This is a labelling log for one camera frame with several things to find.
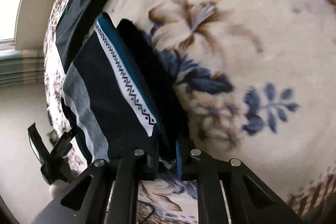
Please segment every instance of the navy blue towel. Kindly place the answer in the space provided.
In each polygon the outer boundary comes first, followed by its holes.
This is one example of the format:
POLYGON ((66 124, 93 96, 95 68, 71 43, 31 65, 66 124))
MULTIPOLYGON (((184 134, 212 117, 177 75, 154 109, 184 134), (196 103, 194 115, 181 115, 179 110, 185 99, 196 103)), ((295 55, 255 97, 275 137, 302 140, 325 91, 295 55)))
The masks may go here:
POLYGON ((178 134, 189 135, 187 116, 141 33, 128 21, 118 29, 106 13, 98 17, 66 74, 64 114, 88 164, 137 148, 172 160, 178 134))

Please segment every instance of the cable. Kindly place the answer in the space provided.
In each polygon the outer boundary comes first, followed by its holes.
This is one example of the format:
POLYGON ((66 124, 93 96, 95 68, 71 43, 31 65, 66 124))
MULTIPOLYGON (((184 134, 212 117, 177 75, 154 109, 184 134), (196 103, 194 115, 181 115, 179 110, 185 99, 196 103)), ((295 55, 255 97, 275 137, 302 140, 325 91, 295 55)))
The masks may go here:
POLYGON ((144 203, 145 205, 148 205, 149 207, 151 207, 152 211, 151 211, 151 213, 148 216, 146 216, 146 218, 144 220, 142 220, 141 222, 139 222, 139 224, 144 224, 155 212, 155 208, 154 208, 154 206, 152 204, 144 202, 144 201, 142 201, 142 203, 144 203))

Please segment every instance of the window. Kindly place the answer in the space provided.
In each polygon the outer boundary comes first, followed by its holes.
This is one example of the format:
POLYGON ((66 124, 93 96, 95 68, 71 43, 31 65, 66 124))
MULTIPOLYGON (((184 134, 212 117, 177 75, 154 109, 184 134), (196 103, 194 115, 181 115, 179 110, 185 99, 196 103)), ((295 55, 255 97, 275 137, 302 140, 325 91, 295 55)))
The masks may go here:
POLYGON ((16 18, 21 0, 0 0, 0 50, 15 48, 16 18))

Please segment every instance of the curtain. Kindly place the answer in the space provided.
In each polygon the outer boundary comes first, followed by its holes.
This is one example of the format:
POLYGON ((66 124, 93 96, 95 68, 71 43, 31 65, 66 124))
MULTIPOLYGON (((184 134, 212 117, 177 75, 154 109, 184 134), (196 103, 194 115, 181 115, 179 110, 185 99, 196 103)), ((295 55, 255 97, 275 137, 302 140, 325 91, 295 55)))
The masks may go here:
POLYGON ((43 82, 43 50, 0 51, 0 85, 43 82))

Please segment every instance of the white floor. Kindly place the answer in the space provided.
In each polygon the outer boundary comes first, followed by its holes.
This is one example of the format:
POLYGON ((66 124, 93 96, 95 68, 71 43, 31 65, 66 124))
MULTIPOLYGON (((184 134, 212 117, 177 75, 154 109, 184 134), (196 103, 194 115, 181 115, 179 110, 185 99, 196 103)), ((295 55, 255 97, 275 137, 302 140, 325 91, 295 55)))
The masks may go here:
POLYGON ((0 86, 0 195, 21 224, 31 223, 50 202, 28 140, 27 128, 34 122, 50 150, 43 84, 0 86))

